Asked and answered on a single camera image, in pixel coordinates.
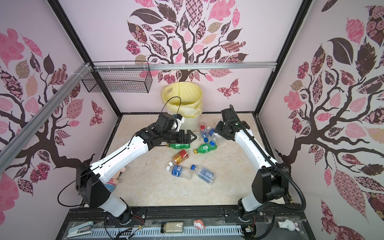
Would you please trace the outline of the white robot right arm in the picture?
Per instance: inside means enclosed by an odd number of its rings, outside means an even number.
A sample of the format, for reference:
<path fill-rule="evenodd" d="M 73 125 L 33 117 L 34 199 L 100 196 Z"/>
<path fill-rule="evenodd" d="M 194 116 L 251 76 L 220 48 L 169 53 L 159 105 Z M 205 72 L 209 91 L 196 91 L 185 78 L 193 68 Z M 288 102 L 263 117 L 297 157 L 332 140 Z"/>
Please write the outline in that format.
<path fill-rule="evenodd" d="M 257 170 L 252 192 L 240 200 L 244 212 L 260 209 L 273 200 L 283 198 L 289 192 L 289 181 L 282 173 L 288 173 L 284 164 L 279 164 L 256 140 L 250 126 L 241 121 L 233 105 L 221 111 L 222 120 L 215 132 L 226 140 L 236 142 L 246 153 Z"/>

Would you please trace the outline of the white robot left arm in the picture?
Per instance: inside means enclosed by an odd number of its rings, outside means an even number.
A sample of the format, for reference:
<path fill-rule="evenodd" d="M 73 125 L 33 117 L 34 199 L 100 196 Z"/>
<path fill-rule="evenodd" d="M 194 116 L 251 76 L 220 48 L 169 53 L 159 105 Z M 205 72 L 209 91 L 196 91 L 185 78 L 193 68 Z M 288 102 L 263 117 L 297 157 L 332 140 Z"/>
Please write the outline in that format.
<path fill-rule="evenodd" d="M 77 167 L 76 190 L 90 208 L 100 208 L 125 224 L 131 219 L 129 205 L 108 190 L 105 184 L 137 157 L 163 144 L 190 144 L 197 139 L 191 130 L 182 130 L 185 119 L 161 113 L 156 122 L 136 132 L 132 139 L 112 154 Z"/>

